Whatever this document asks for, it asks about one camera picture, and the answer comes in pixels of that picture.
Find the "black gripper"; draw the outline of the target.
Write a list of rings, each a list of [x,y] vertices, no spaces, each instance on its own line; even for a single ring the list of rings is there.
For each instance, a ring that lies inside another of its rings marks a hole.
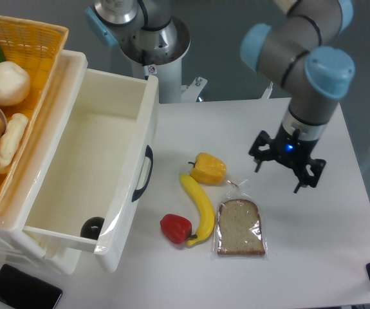
[[[310,158],[317,140],[302,140],[301,133],[300,129],[294,129],[293,133],[289,134],[280,126],[276,136],[272,138],[266,131],[261,131],[248,152],[256,163],[256,173],[263,162],[272,160],[293,169],[298,178],[294,193],[298,193],[302,187],[316,188],[326,166],[325,160]]]

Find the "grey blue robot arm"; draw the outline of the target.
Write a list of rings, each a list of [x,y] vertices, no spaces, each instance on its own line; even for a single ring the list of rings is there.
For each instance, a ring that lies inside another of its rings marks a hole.
[[[327,45],[351,23],[352,1],[290,1],[286,22],[260,23],[244,36],[241,60],[291,96],[278,132],[261,131],[249,150],[258,166],[276,161],[291,169],[296,188],[316,187],[326,161],[312,158],[338,103],[355,75],[344,51]]]

